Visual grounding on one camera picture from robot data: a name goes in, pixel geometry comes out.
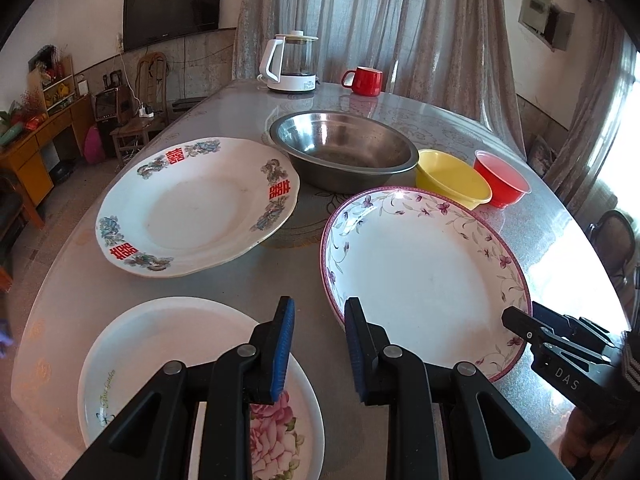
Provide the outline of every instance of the screw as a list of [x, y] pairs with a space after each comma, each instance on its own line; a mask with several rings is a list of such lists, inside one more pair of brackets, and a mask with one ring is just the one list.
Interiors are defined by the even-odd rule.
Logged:
[[182, 370], [182, 363], [180, 361], [169, 361], [162, 367], [162, 371], [167, 375], [175, 375]]
[[391, 357], [393, 359], [402, 356], [402, 349], [399, 346], [396, 346], [396, 345], [385, 346], [385, 349], [383, 349], [382, 352], [387, 357]]
[[458, 366], [456, 366], [456, 368], [458, 370], [458, 373], [460, 375], [464, 375], [465, 377], [471, 377], [476, 373], [476, 367], [466, 361], [458, 363]]
[[255, 355], [256, 351], [255, 346], [249, 344], [240, 345], [238, 347], [238, 355], [240, 357], [251, 357], [252, 355]]

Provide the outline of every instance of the metal bowl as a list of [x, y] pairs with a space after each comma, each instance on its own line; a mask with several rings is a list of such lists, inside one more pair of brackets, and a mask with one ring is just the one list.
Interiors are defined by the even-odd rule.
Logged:
[[337, 193], [382, 186], [418, 163], [418, 150], [400, 132], [341, 112], [287, 115], [273, 123], [270, 135], [302, 180]]

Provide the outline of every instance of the glass kettle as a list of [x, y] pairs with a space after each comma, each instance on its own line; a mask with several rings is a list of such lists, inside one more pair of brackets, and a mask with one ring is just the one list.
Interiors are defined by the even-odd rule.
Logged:
[[316, 88], [315, 36], [302, 30], [277, 34], [262, 55], [260, 75], [268, 88], [281, 92], [309, 92]]

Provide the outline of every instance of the yellow wooden desk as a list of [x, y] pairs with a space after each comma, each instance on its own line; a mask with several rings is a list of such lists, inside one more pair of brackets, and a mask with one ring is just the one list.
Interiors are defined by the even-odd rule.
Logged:
[[85, 95], [51, 116], [37, 130], [25, 132], [8, 146], [0, 148], [0, 167], [12, 170], [33, 203], [38, 205], [53, 188], [53, 182], [44, 167], [40, 149], [71, 126], [82, 155], [84, 138], [94, 123], [91, 100], [88, 95]]

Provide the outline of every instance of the red mug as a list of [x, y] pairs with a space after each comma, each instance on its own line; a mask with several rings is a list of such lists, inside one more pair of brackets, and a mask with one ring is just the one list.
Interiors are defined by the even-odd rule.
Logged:
[[[353, 82], [351, 85], [346, 85], [344, 81], [351, 73], [353, 73]], [[359, 66], [357, 70], [347, 70], [342, 76], [341, 84], [345, 88], [350, 88], [356, 94], [377, 97], [382, 90], [382, 72], [375, 68]]]

